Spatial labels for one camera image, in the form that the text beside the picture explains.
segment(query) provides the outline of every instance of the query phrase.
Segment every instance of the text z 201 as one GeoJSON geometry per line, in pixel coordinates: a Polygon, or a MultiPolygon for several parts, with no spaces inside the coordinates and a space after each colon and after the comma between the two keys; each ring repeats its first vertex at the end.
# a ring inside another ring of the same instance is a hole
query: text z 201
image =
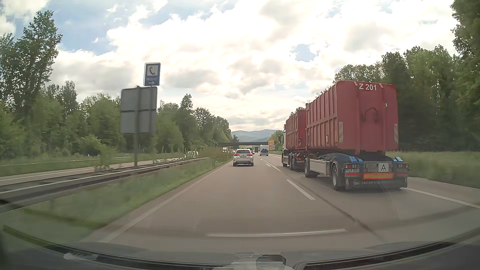
{"type": "Polygon", "coordinates": [[[359,84],[359,89],[360,90],[377,90],[377,85],[372,85],[372,84],[359,84]]]}

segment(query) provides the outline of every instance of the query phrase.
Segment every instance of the white van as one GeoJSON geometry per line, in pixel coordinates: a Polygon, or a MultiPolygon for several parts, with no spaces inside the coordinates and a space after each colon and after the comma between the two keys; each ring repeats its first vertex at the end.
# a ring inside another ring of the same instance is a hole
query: white van
{"type": "Polygon", "coordinates": [[[260,156],[268,156],[268,145],[260,145],[260,156]]]}

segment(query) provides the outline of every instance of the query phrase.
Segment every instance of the rear light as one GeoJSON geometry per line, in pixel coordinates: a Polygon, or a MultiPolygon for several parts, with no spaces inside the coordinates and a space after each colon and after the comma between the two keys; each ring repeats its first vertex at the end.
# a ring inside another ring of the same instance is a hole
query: rear light
{"type": "Polygon", "coordinates": [[[345,168],[347,168],[347,169],[358,169],[358,168],[360,168],[360,166],[358,164],[347,163],[347,164],[345,164],[345,168]]]}

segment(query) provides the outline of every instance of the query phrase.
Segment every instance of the orange sign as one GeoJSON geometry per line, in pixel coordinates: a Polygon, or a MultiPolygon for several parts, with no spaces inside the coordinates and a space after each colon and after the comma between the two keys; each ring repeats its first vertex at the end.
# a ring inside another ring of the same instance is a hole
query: orange sign
{"type": "Polygon", "coordinates": [[[275,150],[275,140],[268,140],[268,151],[275,150]]]}

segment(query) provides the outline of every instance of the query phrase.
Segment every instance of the blue sign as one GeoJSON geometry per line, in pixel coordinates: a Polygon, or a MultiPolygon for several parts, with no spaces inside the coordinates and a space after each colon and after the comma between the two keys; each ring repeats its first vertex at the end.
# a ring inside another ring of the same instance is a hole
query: blue sign
{"type": "Polygon", "coordinates": [[[160,63],[145,63],[144,86],[160,85],[160,63]]]}

